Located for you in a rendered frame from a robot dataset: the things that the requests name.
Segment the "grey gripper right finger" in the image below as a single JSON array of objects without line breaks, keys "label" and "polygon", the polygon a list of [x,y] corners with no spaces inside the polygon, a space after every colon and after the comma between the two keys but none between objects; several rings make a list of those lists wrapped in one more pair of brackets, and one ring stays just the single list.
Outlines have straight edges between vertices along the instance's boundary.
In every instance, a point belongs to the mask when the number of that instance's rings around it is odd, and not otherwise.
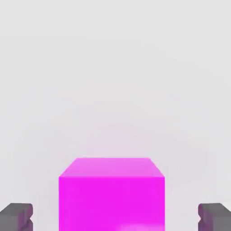
[{"label": "grey gripper right finger", "polygon": [[221,203],[200,203],[198,214],[198,231],[231,231],[231,211]]}]

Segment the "small magenta cube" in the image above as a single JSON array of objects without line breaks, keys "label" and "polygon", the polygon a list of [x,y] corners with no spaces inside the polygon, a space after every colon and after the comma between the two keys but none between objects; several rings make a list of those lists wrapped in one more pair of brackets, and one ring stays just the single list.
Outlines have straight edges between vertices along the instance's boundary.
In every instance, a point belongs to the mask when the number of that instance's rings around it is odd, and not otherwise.
[{"label": "small magenta cube", "polygon": [[59,176],[59,231],[165,231],[165,177],[149,158],[78,158]]}]

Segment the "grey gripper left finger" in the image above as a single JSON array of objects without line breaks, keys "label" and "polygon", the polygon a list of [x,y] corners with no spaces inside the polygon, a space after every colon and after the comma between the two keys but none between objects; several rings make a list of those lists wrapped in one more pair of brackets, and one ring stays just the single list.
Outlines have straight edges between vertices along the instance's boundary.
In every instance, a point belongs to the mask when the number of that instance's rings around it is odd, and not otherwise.
[{"label": "grey gripper left finger", "polygon": [[0,211],[0,231],[33,231],[33,205],[10,203]]}]

